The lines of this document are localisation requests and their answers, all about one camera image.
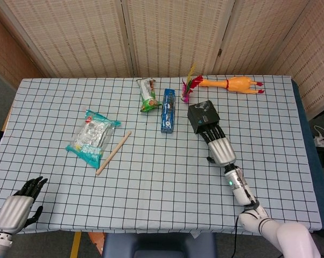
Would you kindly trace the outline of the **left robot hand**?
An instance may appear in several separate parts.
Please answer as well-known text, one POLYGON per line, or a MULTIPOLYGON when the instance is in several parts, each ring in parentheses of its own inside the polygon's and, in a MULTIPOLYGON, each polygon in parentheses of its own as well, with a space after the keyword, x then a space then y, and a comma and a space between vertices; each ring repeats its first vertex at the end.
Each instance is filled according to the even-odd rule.
POLYGON ((43 212, 42 205, 32 217, 29 217, 29 214, 47 181, 48 179, 42 176, 30 179, 20 190, 5 200, 0 209, 0 233, 14 235, 39 220, 43 212))

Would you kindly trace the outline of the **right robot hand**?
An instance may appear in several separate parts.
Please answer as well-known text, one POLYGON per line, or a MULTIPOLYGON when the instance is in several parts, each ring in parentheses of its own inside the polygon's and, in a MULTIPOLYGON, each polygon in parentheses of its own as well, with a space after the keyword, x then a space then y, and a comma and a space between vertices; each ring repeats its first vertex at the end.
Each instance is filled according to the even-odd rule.
POLYGON ((207 157, 209 163, 217 164, 226 170, 234 167, 236 154, 230 141, 218 124, 206 126, 205 131, 201 132, 200 135, 203 137, 212 154, 212 156, 207 157))

